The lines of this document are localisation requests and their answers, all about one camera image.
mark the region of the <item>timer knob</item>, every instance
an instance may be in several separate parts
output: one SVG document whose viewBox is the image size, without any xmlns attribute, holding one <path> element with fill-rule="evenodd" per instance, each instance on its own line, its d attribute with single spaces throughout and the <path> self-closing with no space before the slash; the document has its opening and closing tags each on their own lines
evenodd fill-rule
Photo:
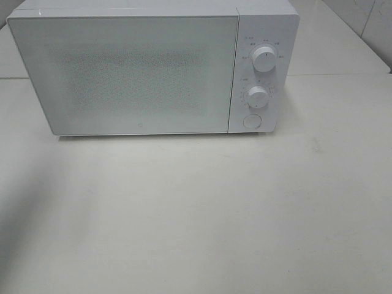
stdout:
<svg viewBox="0 0 392 294">
<path fill-rule="evenodd" d="M 253 87 L 247 94 L 247 103 L 252 108 L 262 108 L 269 100 L 268 92 L 263 87 Z"/>
</svg>

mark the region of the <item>microwave top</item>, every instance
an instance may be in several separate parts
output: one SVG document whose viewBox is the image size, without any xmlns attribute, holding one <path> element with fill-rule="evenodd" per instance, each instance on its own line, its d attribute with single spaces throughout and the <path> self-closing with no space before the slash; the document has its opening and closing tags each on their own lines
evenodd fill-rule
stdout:
<svg viewBox="0 0 392 294">
<path fill-rule="evenodd" d="M 297 14 L 288 0 L 28 0 L 10 18 Z"/>
</svg>

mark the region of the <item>control panel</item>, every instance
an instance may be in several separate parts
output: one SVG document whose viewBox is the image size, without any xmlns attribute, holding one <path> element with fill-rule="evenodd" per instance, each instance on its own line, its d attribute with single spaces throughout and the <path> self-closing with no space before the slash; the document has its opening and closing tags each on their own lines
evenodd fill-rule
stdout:
<svg viewBox="0 0 392 294">
<path fill-rule="evenodd" d="M 239 10 L 229 133 L 274 130 L 298 22 Z"/>
</svg>

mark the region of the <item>tile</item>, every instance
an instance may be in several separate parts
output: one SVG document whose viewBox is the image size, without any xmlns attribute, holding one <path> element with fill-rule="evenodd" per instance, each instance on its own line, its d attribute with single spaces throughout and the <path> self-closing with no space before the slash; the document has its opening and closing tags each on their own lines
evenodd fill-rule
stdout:
<svg viewBox="0 0 392 294">
<path fill-rule="evenodd" d="M 301 21 L 289 75 L 385 74 L 389 67 L 321 0 L 291 0 Z"/>
<path fill-rule="evenodd" d="M 374 0 L 324 0 L 357 35 L 365 28 Z"/>
<path fill-rule="evenodd" d="M 392 0 L 376 0 L 362 38 L 392 66 Z"/>
</svg>

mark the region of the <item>power level knob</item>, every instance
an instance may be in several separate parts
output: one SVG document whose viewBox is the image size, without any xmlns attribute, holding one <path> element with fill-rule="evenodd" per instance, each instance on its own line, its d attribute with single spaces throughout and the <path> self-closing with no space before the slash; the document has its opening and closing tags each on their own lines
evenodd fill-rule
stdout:
<svg viewBox="0 0 392 294">
<path fill-rule="evenodd" d="M 258 72 L 269 72 L 276 65 L 276 49 L 264 45 L 253 52 L 253 66 Z"/>
</svg>

